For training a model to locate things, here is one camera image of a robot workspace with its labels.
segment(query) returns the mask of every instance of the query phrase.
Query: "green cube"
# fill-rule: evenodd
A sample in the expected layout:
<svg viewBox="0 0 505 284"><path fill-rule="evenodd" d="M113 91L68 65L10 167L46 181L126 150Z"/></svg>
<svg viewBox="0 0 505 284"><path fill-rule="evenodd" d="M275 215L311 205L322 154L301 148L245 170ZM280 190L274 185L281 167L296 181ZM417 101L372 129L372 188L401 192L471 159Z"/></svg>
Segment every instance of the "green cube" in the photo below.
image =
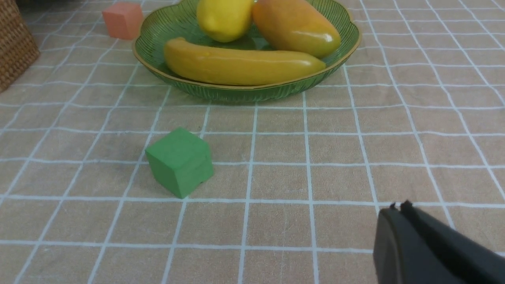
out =
<svg viewBox="0 0 505 284"><path fill-rule="evenodd" d="M182 127L148 147L145 154L155 180L181 199L214 175L209 144Z"/></svg>

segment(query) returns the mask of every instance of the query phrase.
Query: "pink cube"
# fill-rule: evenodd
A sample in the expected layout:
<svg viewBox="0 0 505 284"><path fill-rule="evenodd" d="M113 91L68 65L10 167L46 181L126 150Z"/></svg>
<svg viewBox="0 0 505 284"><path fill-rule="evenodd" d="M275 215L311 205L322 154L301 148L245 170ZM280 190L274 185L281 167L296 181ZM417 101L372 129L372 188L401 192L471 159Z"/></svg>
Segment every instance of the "pink cube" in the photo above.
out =
<svg viewBox="0 0 505 284"><path fill-rule="evenodd" d="M144 21L142 7L137 3L117 2L102 11L110 37L132 40L138 37Z"/></svg>

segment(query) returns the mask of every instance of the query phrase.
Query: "wicker basket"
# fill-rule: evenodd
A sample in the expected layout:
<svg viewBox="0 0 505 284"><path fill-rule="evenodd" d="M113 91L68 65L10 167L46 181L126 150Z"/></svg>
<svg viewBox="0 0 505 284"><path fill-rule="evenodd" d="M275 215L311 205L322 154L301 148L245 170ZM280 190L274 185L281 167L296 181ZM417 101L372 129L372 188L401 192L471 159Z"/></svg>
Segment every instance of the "wicker basket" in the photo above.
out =
<svg viewBox="0 0 505 284"><path fill-rule="evenodd" d="M0 93L40 55L15 0L0 0Z"/></svg>

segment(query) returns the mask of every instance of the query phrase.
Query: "beige tablecloth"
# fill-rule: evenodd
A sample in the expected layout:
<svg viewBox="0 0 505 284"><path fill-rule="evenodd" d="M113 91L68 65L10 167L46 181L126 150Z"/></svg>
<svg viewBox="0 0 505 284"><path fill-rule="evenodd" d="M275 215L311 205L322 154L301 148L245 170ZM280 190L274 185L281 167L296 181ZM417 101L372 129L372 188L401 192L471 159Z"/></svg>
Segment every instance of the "beige tablecloth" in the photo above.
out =
<svg viewBox="0 0 505 284"><path fill-rule="evenodd" d="M245 106L148 73L111 4L24 12L42 55L0 94L2 284L372 284L377 212L405 199L505 255L504 0L346 0L347 64ZM183 201L143 153L179 126L215 162Z"/></svg>

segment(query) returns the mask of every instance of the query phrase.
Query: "gold bowl rim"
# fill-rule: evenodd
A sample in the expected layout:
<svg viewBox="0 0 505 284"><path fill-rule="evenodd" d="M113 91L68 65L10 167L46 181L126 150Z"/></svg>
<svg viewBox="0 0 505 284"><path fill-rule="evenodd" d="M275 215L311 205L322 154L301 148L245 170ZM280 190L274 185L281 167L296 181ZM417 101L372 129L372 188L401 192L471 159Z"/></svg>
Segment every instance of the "gold bowl rim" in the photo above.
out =
<svg viewBox="0 0 505 284"><path fill-rule="evenodd" d="M176 4L173 4L173 5L168 5L168 6L164 6L164 7L161 7L161 8L158 8L156 10L153 10L151 13L149 13L145 18L144 18L144 21L153 13L155 13L156 11L158 10L161 10L161 9L165 9L166 7L171 7L171 6L177 6L179 4L181 4L183 1L189 1L189 0L181 0L179 3L176 3ZM174 77L174 76L171 76L165 72L162 72L160 70L158 70L157 68L155 68L154 66L152 66L151 64L147 63L137 52L135 46L136 46L136 43L137 41L142 37L142 34L140 34L135 40L133 40L132 42L132 51L133 51L133 55L137 58L137 60L139 60L139 62L144 65L147 69L149 69L151 72L154 72L162 77L165 77L165 78L168 78L168 79L171 79L171 80L174 80L174 81L178 81L178 82L181 82L181 83L186 83L186 84L191 84L191 85L197 85L197 86L202 86L202 87L210 87L210 88L220 88L220 89L235 89L235 90L258 90L258 89L265 89L265 88L272 88L272 87L277 87L277 86L281 86L281 85L286 85L286 84L290 84L290 83L295 83L295 82L298 82L298 81L301 81L301 80L304 80L304 79L308 79L308 78L311 78L311 77L314 77L314 76L317 76L317 75L320 75L322 73L325 73L327 72L328 70L331 70L333 68L335 68L336 66L340 65L340 63L342 63L342 61L344 60L347 60L353 53L354 51L356 51L356 49L358 48L358 46L360 45L361 43L361 40L362 40L362 32L361 32L361 29L359 26L357 26L355 23L354 23L354 18L352 16L352 13L342 4L340 3L339 1L336 1L336 0L327 0L327 1L334 1L336 3L338 3L339 5L341 5L344 10L346 11L346 13L349 15L349 21L350 23L355 26L357 29L358 29L358 40L356 41L356 43L354 44L354 46L349 50L349 52L347 52L345 54L345 56L343 56L342 58L340 58L337 62L333 63L332 65L326 67L325 69L319 71L319 72L316 72L316 73L312 73L310 75L307 75L307 76L304 76L304 77L300 77L300 78L297 78L297 79L293 79L293 80L288 80L288 81L283 81L283 82L277 82L277 83L273 83L273 84L266 84L266 85L258 85L258 86L234 86L234 85L218 85L218 84L209 84L209 83L203 83L203 82L196 82L196 81L191 81L191 80L186 80L186 79L182 79L182 78L178 78L178 77Z"/></svg>

